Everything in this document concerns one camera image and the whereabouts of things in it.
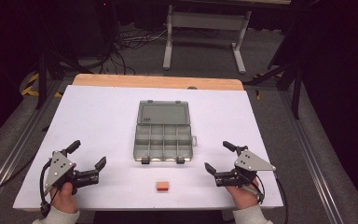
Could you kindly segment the person's right hand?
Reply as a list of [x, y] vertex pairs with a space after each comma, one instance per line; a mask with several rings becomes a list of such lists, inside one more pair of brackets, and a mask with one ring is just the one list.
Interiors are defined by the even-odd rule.
[[258, 207], [258, 196], [248, 189], [226, 186], [227, 192], [231, 195], [238, 210]]

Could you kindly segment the grey clear plastic compartment box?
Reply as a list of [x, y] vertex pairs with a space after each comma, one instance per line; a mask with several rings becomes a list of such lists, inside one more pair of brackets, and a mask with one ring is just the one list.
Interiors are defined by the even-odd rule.
[[188, 102], [140, 102], [133, 147], [136, 161], [184, 164], [192, 160], [194, 145]]

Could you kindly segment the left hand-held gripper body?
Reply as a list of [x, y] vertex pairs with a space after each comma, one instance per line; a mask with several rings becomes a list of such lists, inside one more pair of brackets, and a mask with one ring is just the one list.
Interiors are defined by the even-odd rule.
[[73, 195], [75, 195], [80, 188], [99, 183], [101, 163], [97, 162], [93, 170], [80, 172], [76, 169], [75, 164], [68, 159], [68, 155], [73, 152], [73, 149], [63, 149], [53, 152], [52, 158], [48, 161], [48, 176], [43, 182], [44, 196], [49, 193], [52, 187], [61, 189], [67, 182], [73, 186]]

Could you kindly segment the person's left hand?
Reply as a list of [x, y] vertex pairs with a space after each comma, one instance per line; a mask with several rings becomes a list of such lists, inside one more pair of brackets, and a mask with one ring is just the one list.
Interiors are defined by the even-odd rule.
[[75, 214], [78, 208], [72, 191], [73, 185], [70, 182], [65, 182], [61, 189], [52, 187], [50, 190], [50, 204], [61, 212]]

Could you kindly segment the wooden table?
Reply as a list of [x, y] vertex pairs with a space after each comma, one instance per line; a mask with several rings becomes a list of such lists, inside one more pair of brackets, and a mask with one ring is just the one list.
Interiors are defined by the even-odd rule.
[[73, 85], [98, 87], [164, 88], [189, 90], [243, 91], [237, 79], [204, 77], [154, 77], [128, 75], [78, 74]]

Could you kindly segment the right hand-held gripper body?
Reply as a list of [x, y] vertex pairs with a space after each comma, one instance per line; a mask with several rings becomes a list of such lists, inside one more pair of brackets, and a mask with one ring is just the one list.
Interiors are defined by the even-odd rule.
[[247, 146], [237, 147], [237, 159], [234, 168], [229, 172], [217, 172], [213, 176], [217, 187], [249, 186], [257, 176], [258, 171], [275, 171], [276, 167], [263, 160], [249, 150]]

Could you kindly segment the black metal stand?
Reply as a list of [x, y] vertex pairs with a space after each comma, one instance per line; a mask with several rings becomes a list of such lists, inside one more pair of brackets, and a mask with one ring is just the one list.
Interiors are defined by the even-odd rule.
[[295, 119], [299, 119], [298, 108], [302, 72], [300, 66], [297, 63], [289, 63], [284, 66], [279, 66], [278, 68], [272, 69], [264, 75], [254, 77], [250, 81], [243, 82], [243, 85], [255, 86], [268, 80], [269, 78], [276, 77], [277, 75], [282, 75], [275, 85], [278, 91], [287, 91], [291, 84], [294, 84], [291, 111]]
[[48, 99], [48, 75], [53, 80], [62, 80], [66, 68], [62, 65], [65, 63], [70, 69], [84, 74], [91, 74], [91, 71], [81, 66], [78, 62], [61, 55], [57, 50], [43, 49], [38, 57], [38, 74], [39, 74], [39, 96], [36, 109], [40, 109]]

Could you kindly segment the white metal stand frame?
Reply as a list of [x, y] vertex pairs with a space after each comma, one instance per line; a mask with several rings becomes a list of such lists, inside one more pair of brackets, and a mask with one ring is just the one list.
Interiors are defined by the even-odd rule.
[[167, 25], [167, 41], [165, 46], [164, 60], [162, 68], [169, 70], [172, 61], [172, 29], [195, 28], [195, 29], [213, 29], [238, 31], [238, 39], [230, 47], [240, 74], [246, 73], [246, 68], [241, 56], [241, 44], [251, 19], [252, 12], [246, 11], [243, 15], [219, 15], [207, 13], [178, 12], [169, 5]]

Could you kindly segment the aluminium floor rail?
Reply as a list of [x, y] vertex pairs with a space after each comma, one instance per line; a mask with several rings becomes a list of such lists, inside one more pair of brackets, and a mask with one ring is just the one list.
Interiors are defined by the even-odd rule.
[[317, 189], [318, 195], [324, 206], [324, 210], [328, 216], [330, 224], [344, 224], [342, 216], [338, 211], [336, 202], [331, 193], [331, 190], [328, 187], [322, 170], [319, 166], [319, 163], [314, 156], [309, 139], [306, 136], [306, 133], [302, 127], [300, 120], [296, 119], [292, 112], [290, 95], [285, 91], [280, 91], [279, 95], [282, 100], [282, 104], [286, 112], [288, 113], [290, 122], [292, 123], [292, 126], [295, 130], [305, 163], [307, 164], [308, 170], [312, 177], [312, 181], [314, 183], [315, 188]]
[[21, 181], [43, 141], [43, 130], [60, 102], [56, 93], [65, 88], [60, 80], [51, 82], [43, 104], [35, 96], [24, 97], [0, 128], [0, 215], [11, 211]]

